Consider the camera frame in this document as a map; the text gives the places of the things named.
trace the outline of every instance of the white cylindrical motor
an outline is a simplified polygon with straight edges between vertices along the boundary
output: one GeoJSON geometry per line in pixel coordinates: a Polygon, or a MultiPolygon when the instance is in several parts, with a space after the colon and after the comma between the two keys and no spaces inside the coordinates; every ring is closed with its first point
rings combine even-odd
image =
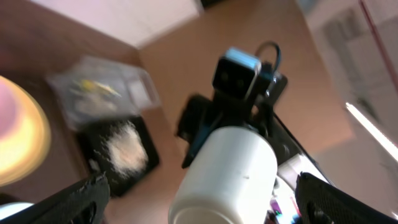
{"type": "Polygon", "coordinates": [[[169,224],[262,224],[277,161],[254,131],[213,131],[192,162],[169,210],[169,224]]]}

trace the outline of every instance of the red wire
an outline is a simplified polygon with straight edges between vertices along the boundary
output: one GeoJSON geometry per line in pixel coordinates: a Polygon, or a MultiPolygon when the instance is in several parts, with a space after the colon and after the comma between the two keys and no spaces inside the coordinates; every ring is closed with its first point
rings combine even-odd
{"type": "Polygon", "coordinates": [[[372,16],[370,15],[369,10],[366,7],[366,3],[363,0],[359,0],[359,5],[361,6],[362,12],[365,15],[366,22],[368,23],[368,26],[370,27],[372,36],[373,36],[374,41],[376,42],[376,45],[380,51],[384,65],[387,68],[388,74],[390,75],[392,83],[394,84],[394,87],[398,94],[398,76],[394,69],[394,64],[392,63],[392,61],[387,53],[386,47],[383,44],[383,41],[381,39],[381,36],[379,34],[377,27],[373,23],[372,16]]]}

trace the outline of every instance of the black tray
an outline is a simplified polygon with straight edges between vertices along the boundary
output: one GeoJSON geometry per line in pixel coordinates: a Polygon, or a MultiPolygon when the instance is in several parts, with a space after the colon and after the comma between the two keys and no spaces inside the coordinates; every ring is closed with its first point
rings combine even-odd
{"type": "Polygon", "coordinates": [[[78,132],[76,137],[79,142],[80,149],[82,150],[88,163],[90,172],[95,173],[98,171],[105,171],[105,175],[108,179],[111,189],[111,195],[113,197],[122,196],[134,184],[139,182],[159,164],[159,156],[156,152],[152,139],[149,136],[144,120],[141,117],[135,116],[124,119],[114,119],[92,123],[78,132]],[[109,161],[109,154],[106,152],[103,142],[104,139],[108,139],[111,135],[110,127],[119,126],[126,121],[130,121],[135,125],[136,130],[141,138],[142,146],[144,146],[144,149],[148,155],[148,162],[146,168],[140,174],[125,179],[112,169],[113,165],[109,161]],[[102,156],[94,153],[94,149],[100,152],[102,156]]]}

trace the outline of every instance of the plastic bag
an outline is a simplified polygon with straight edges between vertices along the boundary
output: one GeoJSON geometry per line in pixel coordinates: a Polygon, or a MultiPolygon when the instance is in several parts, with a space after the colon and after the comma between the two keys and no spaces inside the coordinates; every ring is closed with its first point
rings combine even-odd
{"type": "Polygon", "coordinates": [[[83,57],[70,70],[47,81],[72,130],[102,119],[139,115],[160,105],[145,70],[100,58],[83,57]]]}

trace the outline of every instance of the white wall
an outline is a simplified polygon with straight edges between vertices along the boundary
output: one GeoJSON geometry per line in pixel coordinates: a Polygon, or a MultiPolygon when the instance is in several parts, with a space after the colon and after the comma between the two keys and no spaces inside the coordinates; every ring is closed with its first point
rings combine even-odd
{"type": "Polygon", "coordinates": [[[31,0],[141,48],[199,15],[194,0],[31,0]]]}
{"type": "MultiPolygon", "coordinates": [[[[365,0],[374,23],[398,68],[398,1],[365,0]]],[[[306,15],[307,24],[318,51],[343,101],[354,103],[357,97],[373,106],[380,127],[392,140],[398,139],[398,95],[387,73],[381,54],[364,19],[358,0],[322,0],[306,15]],[[357,36],[329,43],[323,26],[351,9],[358,20],[357,36]],[[345,49],[352,62],[339,54],[345,49]],[[343,66],[342,60],[351,68],[343,66]]],[[[375,209],[392,216],[398,212],[398,170],[396,162],[349,114],[355,137],[314,156],[325,174],[338,188],[375,209]]]]}
{"type": "MultiPolygon", "coordinates": [[[[364,0],[364,2],[376,25],[398,15],[396,0],[364,0]]],[[[340,12],[358,5],[358,0],[319,0],[313,10],[305,16],[307,24],[310,29],[316,29],[340,12]]]]}

